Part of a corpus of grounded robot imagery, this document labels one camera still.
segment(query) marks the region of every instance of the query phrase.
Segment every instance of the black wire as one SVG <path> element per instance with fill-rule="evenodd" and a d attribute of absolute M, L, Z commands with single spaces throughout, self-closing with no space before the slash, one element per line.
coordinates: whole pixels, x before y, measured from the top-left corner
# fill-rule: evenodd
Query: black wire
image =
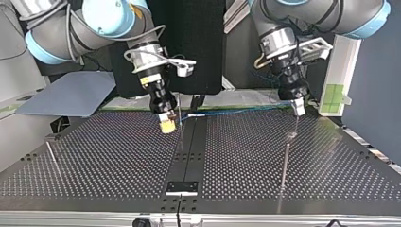
<path fill-rule="evenodd" d="M 181 227 L 181 219 L 180 219 L 180 206 L 181 206 L 181 198 L 180 201 L 178 202 L 178 209 L 177 209 L 177 226 Z"/>
<path fill-rule="evenodd" d="M 23 56 L 26 52 L 27 52 L 27 45 L 26 45 L 26 48 L 24 49 L 24 51 L 23 51 L 22 53 L 17 54 L 17 55 L 14 55 L 14 56 L 11 56 L 11 57 L 7 57 L 7 58 L 0 59 L 0 61 L 16 59 L 16 58 L 18 58 L 18 57 L 20 57 L 20 56 Z"/>
<path fill-rule="evenodd" d="M 337 19 L 336 23 L 334 24 L 334 26 L 332 28 L 330 28 L 329 30 L 326 31 L 322 31 L 320 30 L 317 26 L 314 26 L 315 29 L 321 33 L 330 33 L 332 31 L 334 31 L 340 24 L 341 20 L 342 20 L 342 16 L 344 14 L 344 0 L 340 0 L 340 12 L 339 12 L 339 18 Z"/>
<path fill-rule="evenodd" d="M 87 56 L 87 55 L 82 55 L 82 58 L 86 58 L 86 59 L 88 59 L 89 61 L 91 61 L 92 63 L 94 63 L 95 65 L 97 65 L 97 71 L 98 70 L 100 70 L 100 69 L 102 69 L 102 70 L 104 70 L 104 71 L 110 71 L 110 70 L 108 70 L 108 69 L 106 69 L 105 67 L 103 67 L 100 63 L 99 63 L 99 61 L 97 61 L 96 59 L 94 59 L 94 58 L 92 58 L 92 57 L 89 57 L 89 56 Z"/>

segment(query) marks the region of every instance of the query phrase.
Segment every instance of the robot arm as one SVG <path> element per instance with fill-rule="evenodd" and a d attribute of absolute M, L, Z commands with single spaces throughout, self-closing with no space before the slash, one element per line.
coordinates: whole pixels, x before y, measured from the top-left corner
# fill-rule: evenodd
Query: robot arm
<path fill-rule="evenodd" d="M 320 32 L 365 39 L 383 27 L 391 11 L 386 0 L 249 0 L 249 3 L 261 49 L 271 72 L 280 81 L 278 95 L 282 100 L 291 100 L 297 115 L 305 113 L 303 97 L 309 93 L 300 65 L 320 55 L 303 58 L 299 46 L 306 42 L 300 43 L 290 20 L 304 21 Z"/>
<path fill-rule="evenodd" d="M 162 132 L 175 130 L 177 101 L 167 88 L 166 66 L 173 64 L 178 76 L 186 77 L 195 62 L 166 56 L 159 44 L 165 26 L 154 27 L 146 0 L 84 0 L 78 11 L 72 11 L 67 0 L 11 1 L 20 20 L 28 22 L 30 53 L 44 63 L 78 62 L 79 56 L 100 47 L 127 42 L 130 50 L 124 57 L 150 94 L 150 109 L 159 115 Z"/>

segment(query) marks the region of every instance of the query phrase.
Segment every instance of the perforated metal table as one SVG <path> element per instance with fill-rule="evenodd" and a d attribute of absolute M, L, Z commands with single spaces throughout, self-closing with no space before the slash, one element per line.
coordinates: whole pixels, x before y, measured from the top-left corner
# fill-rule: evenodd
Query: perforated metal table
<path fill-rule="evenodd" d="M 7 211 L 401 217 L 401 176 L 325 117 L 287 110 L 189 118 L 104 112 L 0 174 Z M 295 131 L 297 136 L 288 140 Z M 286 144 L 291 147 L 281 187 Z M 169 182 L 199 183 L 167 197 Z"/>

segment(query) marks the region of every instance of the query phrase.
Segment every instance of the light blue joint cap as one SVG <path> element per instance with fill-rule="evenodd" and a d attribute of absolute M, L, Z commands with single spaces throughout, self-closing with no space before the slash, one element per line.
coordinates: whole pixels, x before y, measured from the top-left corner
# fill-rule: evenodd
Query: light blue joint cap
<path fill-rule="evenodd" d="M 70 60 L 65 60 L 61 59 L 59 57 L 56 57 L 49 52 L 47 52 L 45 49 L 43 49 L 41 46 L 36 43 L 36 41 L 33 39 L 32 32 L 29 31 L 26 34 L 26 44 L 27 48 L 29 49 L 29 52 L 39 61 L 46 63 L 46 64 L 61 64 L 61 63 L 66 63 L 69 62 Z"/>
<path fill-rule="evenodd" d="M 342 34 L 345 37 L 352 39 L 366 39 L 373 36 L 380 28 L 384 26 L 387 22 L 387 17 L 392 11 L 392 6 L 387 2 L 384 2 L 383 7 L 377 13 L 377 15 L 372 18 L 365 25 L 357 28 L 354 31 Z"/>
<path fill-rule="evenodd" d="M 128 1 L 129 3 L 132 3 L 135 6 L 140 6 L 150 11 L 146 0 L 128 0 Z"/>
<path fill-rule="evenodd" d="M 82 14 L 88 26 L 100 36 L 119 38 L 130 32 L 135 24 L 135 14 L 126 0 L 86 0 Z"/>
<path fill-rule="evenodd" d="M 287 6 L 298 6 L 307 3 L 309 0 L 276 0 L 276 1 Z"/>

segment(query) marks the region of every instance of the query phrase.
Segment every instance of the black backdrop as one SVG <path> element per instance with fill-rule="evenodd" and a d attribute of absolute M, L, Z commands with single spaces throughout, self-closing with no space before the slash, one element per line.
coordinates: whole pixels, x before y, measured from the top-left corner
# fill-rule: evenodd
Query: black backdrop
<path fill-rule="evenodd" d="M 170 72 L 170 89 L 187 95 L 215 95 L 221 91 L 223 67 L 223 15 L 225 0 L 148 0 L 156 26 L 165 24 L 161 38 L 170 56 L 184 54 L 197 61 L 194 75 L 178 78 Z M 125 43 L 109 47 L 118 93 L 122 97 L 145 94 L 133 66 L 123 58 Z"/>

